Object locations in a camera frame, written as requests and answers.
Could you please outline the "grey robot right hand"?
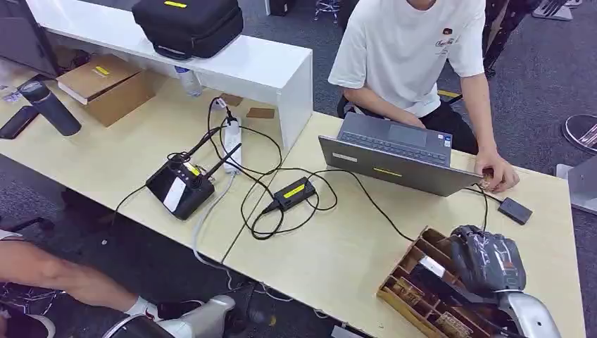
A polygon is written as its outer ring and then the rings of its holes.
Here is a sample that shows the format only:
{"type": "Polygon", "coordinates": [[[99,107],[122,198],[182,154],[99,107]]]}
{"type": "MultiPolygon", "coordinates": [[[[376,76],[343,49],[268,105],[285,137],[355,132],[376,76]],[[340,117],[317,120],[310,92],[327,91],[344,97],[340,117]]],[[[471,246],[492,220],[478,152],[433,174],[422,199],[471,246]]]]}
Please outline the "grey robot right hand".
{"type": "Polygon", "coordinates": [[[469,292],[486,296],[526,287],[527,274],[512,239],[463,225],[452,231],[450,241],[451,259],[469,292]]]}

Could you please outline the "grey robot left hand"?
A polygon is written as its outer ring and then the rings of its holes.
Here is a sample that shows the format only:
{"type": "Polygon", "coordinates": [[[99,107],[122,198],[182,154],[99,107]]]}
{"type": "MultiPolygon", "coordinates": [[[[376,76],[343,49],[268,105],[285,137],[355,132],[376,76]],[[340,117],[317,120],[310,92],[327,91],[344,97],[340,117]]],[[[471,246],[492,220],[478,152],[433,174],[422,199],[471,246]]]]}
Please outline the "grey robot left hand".
{"type": "Polygon", "coordinates": [[[252,305],[253,296],[256,294],[256,283],[247,282],[228,291],[225,295],[234,298],[240,294],[240,301],[225,316],[225,329],[223,337],[236,337],[245,332],[250,326],[274,327],[277,317],[273,313],[261,311],[252,305]]]}

